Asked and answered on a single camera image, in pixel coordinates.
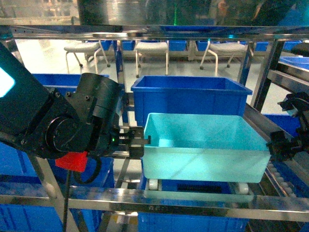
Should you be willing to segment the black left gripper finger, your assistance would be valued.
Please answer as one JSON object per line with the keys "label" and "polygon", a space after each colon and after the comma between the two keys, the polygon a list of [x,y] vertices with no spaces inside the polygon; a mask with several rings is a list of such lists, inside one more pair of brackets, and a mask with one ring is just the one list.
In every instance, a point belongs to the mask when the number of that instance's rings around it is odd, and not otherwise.
{"label": "black left gripper finger", "polygon": [[144,155],[143,145],[127,145],[126,151],[128,152],[129,158],[142,158]]}
{"label": "black left gripper finger", "polygon": [[119,144],[124,145],[149,145],[151,136],[144,137],[143,128],[129,128],[127,132],[119,134]]}

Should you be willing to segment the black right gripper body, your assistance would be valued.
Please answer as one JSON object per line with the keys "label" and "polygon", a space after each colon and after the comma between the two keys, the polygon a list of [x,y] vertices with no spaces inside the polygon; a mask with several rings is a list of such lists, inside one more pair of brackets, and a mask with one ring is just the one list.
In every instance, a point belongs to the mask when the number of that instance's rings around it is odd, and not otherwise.
{"label": "black right gripper body", "polygon": [[271,154],[271,161],[291,160],[297,153],[309,153],[309,131],[297,130],[298,135],[288,139],[283,131],[270,134],[270,142],[267,148]]}

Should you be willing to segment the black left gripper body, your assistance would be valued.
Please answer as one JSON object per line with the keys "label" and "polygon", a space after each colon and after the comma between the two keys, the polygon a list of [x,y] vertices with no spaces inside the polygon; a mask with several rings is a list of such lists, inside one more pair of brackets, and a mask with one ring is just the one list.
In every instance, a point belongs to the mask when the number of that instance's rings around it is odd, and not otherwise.
{"label": "black left gripper body", "polygon": [[113,116],[109,122],[102,118],[97,118],[98,123],[95,126],[94,136],[91,138],[89,148],[90,157],[110,156],[119,145],[119,116]]}

